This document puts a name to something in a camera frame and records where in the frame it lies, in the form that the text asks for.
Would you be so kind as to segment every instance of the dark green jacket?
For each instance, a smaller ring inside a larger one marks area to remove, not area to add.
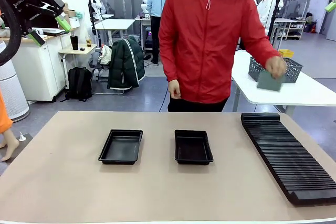
[[[129,37],[113,43],[108,88],[136,88],[144,76],[143,52],[136,39]]]

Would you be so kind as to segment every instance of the black backpack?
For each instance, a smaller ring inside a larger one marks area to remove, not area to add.
[[[76,67],[69,70],[69,89],[65,93],[65,99],[61,102],[70,99],[78,99],[86,102],[92,97],[92,73],[86,67]]]

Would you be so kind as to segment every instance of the hand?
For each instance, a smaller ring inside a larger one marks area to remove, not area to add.
[[[274,79],[280,79],[286,72],[287,65],[280,56],[274,56],[266,61],[265,68]]]
[[[168,90],[172,99],[181,99],[180,84],[177,80],[168,83]]]

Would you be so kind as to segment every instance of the black cup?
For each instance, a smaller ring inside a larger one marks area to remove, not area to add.
[[[71,39],[71,44],[72,44],[73,50],[78,50],[78,37],[71,35],[70,39]]]

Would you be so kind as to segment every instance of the red hooded jacket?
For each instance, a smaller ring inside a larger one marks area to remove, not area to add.
[[[254,0],[166,0],[160,57],[167,80],[179,81],[182,99],[217,103],[230,96],[240,37],[263,66],[279,55],[265,36]]]

